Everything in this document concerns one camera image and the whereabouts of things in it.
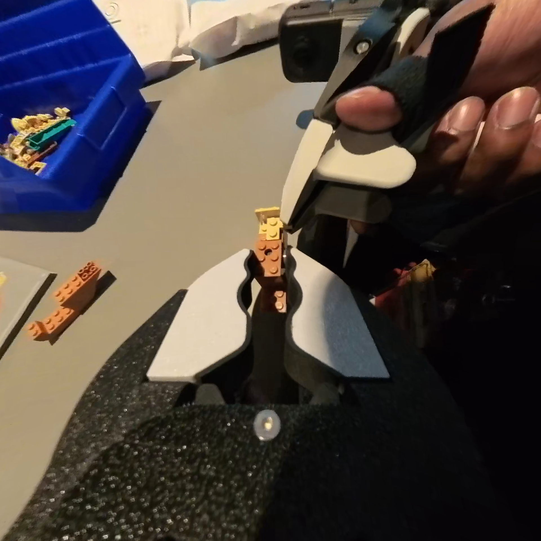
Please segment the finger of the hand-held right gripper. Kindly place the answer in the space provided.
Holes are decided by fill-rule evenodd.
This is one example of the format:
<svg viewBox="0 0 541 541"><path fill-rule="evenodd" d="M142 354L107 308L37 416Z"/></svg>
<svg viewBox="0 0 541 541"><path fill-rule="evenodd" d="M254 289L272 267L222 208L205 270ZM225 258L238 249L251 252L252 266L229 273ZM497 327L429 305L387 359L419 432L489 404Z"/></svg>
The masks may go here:
<svg viewBox="0 0 541 541"><path fill-rule="evenodd" d="M366 133L311 120L289 170L281 221L295 226L295 205L308 183L345 183L381 191L402 186L416 170L415 157L390 132Z"/></svg>
<svg viewBox="0 0 541 541"><path fill-rule="evenodd" d="M345 183L308 183L295 205L295 227L304 227L318 215L376 224L391 211L391 201L379 190Z"/></svg>

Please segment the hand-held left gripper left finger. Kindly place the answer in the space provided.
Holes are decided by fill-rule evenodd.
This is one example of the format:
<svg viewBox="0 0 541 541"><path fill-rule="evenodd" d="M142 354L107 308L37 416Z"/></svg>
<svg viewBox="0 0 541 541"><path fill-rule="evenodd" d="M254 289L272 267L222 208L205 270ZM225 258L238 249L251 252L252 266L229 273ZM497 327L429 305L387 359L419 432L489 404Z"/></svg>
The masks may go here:
<svg viewBox="0 0 541 541"><path fill-rule="evenodd" d="M147 371L151 382L199 382L246 350L251 338L251 249L241 249L200 275Z"/></svg>

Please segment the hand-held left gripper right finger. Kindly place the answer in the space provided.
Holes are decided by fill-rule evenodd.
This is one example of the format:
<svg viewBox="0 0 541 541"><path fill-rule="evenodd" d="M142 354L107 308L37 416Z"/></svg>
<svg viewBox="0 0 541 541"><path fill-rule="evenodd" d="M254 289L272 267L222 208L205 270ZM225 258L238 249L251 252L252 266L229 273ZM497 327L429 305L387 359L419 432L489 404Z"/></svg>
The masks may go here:
<svg viewBox="0 0 541 541"><path fill-rule="evenodd" d="M348 285L298 248L289 248L286 262L289 344L335 375L388 380L389 371Z"/></svg>

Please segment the tan studded brick plate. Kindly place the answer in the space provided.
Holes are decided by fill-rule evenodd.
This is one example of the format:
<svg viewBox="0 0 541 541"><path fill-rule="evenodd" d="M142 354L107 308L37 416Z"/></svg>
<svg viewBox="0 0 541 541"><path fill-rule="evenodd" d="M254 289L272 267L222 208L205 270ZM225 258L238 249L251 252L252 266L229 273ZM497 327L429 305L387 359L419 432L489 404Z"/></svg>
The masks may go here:
<svg viewBox="0 0 541 541"><path fill-rule="evenodd" d="M280 207L257 208L254 212L259 221L259 234L264 235L268 241L281 240L283 223Z"/></svg>

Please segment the brown brick assembly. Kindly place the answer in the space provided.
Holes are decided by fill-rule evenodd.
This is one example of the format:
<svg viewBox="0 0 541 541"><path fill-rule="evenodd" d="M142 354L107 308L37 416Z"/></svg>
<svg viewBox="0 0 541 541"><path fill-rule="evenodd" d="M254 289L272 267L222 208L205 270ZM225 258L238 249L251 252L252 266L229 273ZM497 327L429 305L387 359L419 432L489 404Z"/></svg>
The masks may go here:
<svg viewBox="0 0 541 541"><path fill-rule="evenodd" d="M254 276L261 287L260 310L267 313L287 313L287 276L283 262L281 239L267 240L258 234L253 253Z"/></svg>

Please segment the grey desk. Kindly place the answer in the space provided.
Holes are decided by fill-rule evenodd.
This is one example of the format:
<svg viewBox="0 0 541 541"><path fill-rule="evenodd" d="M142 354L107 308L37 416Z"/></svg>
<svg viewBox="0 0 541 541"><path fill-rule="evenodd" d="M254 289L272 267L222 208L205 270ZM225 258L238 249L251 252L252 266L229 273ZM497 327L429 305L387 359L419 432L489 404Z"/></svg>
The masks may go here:
<svg viewBox="0 0 541 541"><path fill-rule="evenodd" d="M1 360L1 499L39 483L88 383L179 289L252 245L254 209L282 186L324 85L284 78L277 46L142 93L158 108L96 222L2 230L1 255L57 274L95 259L116 280L54 344L18 335Z"/></svg>

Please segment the person's right hand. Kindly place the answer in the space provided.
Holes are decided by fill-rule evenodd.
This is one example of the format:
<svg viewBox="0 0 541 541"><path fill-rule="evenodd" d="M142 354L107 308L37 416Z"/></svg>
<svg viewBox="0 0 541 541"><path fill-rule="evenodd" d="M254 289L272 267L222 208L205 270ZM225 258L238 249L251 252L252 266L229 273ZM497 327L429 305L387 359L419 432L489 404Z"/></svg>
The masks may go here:
<svg viewBox="0 0 541 541"><path fill-rule="evenodd" d="M540 187L540 1L493 1L458 101L434 126L405 192L504 200Z"/></svg>

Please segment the white paper sheet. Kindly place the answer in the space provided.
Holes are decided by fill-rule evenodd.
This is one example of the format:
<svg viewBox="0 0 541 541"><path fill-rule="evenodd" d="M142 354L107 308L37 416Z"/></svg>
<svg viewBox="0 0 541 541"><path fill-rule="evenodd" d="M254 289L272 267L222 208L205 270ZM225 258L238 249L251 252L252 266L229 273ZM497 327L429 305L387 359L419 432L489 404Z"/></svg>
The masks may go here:
<svg viewBox="0 0 541 541"><path fill-rule="evenodd" d="M193 53L220 59L274 39L279 21L298 1L94 1L145 72L166 76Z"/></svg>

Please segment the orange brick assembly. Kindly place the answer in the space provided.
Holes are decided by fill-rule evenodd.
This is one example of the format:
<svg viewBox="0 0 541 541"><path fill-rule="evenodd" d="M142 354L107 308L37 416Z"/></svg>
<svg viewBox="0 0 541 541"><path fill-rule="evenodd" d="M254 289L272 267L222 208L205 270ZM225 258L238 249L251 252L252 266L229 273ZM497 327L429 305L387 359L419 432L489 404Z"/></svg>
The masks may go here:
<svg viewBox="0 0 541 541"><path fill-rule="evenodd" d="M101 266L95 261L88 261L64 281L52 295L54 310L43 319L29 324L29 337L35 342L55 341L93 300L101 273Z"/></svg>

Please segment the blue plastic bin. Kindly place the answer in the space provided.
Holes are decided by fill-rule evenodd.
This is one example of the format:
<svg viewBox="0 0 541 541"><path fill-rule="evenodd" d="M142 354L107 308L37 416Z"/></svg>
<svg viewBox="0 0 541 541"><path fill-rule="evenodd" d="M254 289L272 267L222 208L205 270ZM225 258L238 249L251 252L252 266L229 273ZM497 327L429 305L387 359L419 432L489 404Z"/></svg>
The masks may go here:
<svg viewBox="0 0 541 541"><path fill-rule="evenodd" d="M1 1L1 143L11 118L70 109L39 175L1 158L1 220L104 204L150 119L145 74L92 1Z"/></svg>

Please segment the green long brick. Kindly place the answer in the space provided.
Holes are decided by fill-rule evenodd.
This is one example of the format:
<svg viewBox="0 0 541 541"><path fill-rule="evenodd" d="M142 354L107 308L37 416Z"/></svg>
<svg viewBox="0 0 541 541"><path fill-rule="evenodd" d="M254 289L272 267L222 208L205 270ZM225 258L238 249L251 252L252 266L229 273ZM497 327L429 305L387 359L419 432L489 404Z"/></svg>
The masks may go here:
<svg viewBox="0 0 541 541"><path fill-rule="evenodd" d="M73 118L60 118L53 124L28 136L26 147L36 152L42 151L62 139L65 133L76 125L77 121Z"/></svg>

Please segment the pile of small bricks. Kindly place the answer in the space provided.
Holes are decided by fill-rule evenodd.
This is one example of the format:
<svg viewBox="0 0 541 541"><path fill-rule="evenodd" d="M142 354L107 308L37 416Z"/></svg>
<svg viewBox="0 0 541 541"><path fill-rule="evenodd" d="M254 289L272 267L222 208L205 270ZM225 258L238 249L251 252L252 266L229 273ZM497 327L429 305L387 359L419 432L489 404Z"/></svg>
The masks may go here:
<svg viewBox="0 0 541 541"><path fill-rule="evenodd" d="M7 140L1 144L1 157L34 175L41 174L46 168L45 159L57 149L72 128L76 127L72 127L62 139L42 151L36 152L27 148L25 143L28 136L53 124L60 118L72 118L70 109L66 107L57 107L53 112L53 114L40 113L22 118L12 118L11 125L14 132L10 133Z"/></svg>

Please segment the grey base plate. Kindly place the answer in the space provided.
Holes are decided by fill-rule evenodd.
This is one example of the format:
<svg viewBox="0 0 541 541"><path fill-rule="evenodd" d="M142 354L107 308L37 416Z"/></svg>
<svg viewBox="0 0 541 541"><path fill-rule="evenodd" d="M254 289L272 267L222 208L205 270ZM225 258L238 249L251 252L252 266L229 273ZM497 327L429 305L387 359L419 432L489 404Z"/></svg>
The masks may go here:
<svg viewBox="0 0 541 541"><path fill-rule="evenodd" d="M57 274L1 256L1 356Z"/></svg>

